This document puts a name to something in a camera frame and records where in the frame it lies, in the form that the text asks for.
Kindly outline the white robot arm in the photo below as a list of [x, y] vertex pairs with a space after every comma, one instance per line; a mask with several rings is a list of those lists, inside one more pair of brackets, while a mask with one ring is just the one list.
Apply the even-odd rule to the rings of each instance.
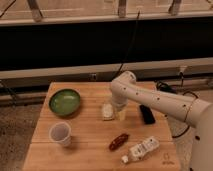
[[128, 100], [172, 116], [195, 128], [189, 171], [213, 171], [213, 103], [136, 85], [136, 76], [125, 71], [110, 83], [111, 103], [117, 109]]

